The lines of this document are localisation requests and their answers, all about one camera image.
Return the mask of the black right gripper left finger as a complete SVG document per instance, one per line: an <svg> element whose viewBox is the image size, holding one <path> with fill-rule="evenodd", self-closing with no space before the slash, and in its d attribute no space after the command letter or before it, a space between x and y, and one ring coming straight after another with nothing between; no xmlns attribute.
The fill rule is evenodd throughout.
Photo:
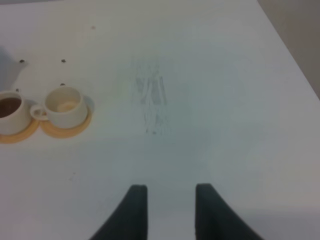
<svg viewBox="0 0 320 240"><path fill-rule="evenodd" d="M92 240L147 240L148 188L132 185Z"/></svg>

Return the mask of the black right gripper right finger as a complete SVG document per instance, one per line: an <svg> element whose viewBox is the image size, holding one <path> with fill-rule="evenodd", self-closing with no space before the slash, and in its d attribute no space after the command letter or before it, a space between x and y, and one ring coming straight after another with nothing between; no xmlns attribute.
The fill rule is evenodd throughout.
<svg viewBox="0 0 320 240"><path fill-rule="evenodd" d="M195 238L197 240L260 240L214 187L198 184L195 189Z"/></svg>

